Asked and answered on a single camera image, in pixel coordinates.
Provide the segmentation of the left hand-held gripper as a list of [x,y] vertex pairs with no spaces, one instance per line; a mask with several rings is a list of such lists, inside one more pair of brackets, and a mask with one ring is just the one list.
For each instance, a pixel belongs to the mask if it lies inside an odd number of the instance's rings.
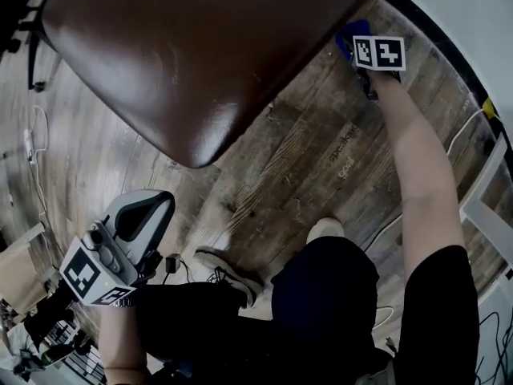
[[156,275],[158,247],[176,209],[174,196],[141,189],[117,196],[81,238],[59,272],[85,306],[112,306]]

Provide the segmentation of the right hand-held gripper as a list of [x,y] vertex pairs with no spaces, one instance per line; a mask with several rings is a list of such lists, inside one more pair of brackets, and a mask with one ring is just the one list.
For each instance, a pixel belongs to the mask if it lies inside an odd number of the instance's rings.
[[368,71],[383,71],[401,82],[400,72],[406,70],[404,38],[353,36],[353,65],[367,99],[377,100]]

